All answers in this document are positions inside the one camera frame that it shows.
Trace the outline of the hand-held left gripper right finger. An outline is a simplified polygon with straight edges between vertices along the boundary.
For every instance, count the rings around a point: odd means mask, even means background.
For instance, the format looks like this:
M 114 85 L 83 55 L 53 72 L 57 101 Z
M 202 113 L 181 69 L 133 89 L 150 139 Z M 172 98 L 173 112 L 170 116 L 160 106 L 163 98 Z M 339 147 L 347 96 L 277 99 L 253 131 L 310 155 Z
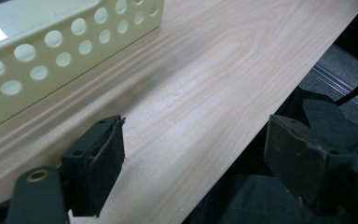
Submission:
M 264 161 L 315 215 L 336 213 L 340 179 L 355 167 L 353 154 L 303 123 L 278 115 L 269 117 Z

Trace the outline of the cream perforated plastic basket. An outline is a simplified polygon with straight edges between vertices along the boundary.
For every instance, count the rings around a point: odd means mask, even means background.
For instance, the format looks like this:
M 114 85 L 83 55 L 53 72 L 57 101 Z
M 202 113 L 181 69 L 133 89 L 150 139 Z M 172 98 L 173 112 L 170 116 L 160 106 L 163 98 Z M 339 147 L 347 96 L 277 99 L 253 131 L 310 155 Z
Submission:
M 0 0 L 0 124 L 160 26 L 164 0 Z

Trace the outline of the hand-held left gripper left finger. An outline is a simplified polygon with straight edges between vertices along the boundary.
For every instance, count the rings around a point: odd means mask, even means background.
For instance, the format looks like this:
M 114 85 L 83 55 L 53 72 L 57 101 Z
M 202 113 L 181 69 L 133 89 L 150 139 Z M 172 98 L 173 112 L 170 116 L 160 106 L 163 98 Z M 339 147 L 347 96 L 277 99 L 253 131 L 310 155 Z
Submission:
M 101 119 L 61 156 L 67 204 L 74 217 L 98 217 L 125 159 L 121 116 Z

